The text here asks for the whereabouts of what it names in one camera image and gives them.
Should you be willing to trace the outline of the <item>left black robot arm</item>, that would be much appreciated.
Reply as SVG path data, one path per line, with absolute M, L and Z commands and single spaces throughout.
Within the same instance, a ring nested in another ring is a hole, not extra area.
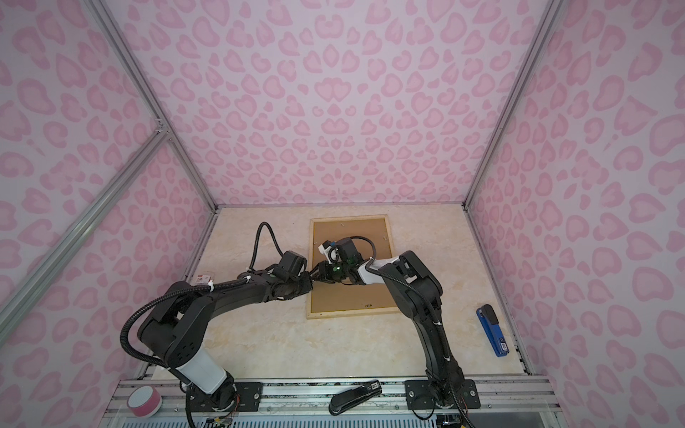
M 271 301 L 291 301 L 312 290 L 307 260 L 286 251 L 280 262 L 248 269 L 233 281 L 189 285 L 180 281 L 164 296 L 136 312 L 144 321 L 137 339 L 151 352 L 155 365 L 165 367 L 213 410 L 237 407 L 233 376 L 203 347 L 210 321 L 242 307 Z

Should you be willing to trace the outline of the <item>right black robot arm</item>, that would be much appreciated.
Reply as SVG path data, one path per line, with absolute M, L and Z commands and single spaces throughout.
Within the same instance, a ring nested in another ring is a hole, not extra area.
M 363 236 L 326 241 L 319 246 L 319 253 L 324 260 L 311 271 L 315 281 L 350 286 L 385 284 L 396 307 L 417 330 L 429 392 L 436 405 L 463 410 L 458 391 L 465 376 L 451 352 L 442 322 L 442 286 L 422 260 L 413 251 L 378 260 L 376 246 Z

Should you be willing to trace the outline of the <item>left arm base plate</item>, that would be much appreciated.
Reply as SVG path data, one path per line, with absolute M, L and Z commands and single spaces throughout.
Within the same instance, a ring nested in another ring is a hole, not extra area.
M 212 395 L 191 385 L 187 387 L 187 409 L 190 412 L 257 412 L 262 401 L 263 383 L 232 383 L 225 391 Z

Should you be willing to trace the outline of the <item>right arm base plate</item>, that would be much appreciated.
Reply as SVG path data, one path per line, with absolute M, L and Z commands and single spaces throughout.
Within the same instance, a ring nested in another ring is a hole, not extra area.
M 482 406 L 476 382 L 466 379 L 458 386 L 439 388 L 428 380 L 410 380 L 404 383 L 406 403 L 410 410 L 457 410 L 454 395 L 463 410 L 479 409 Z

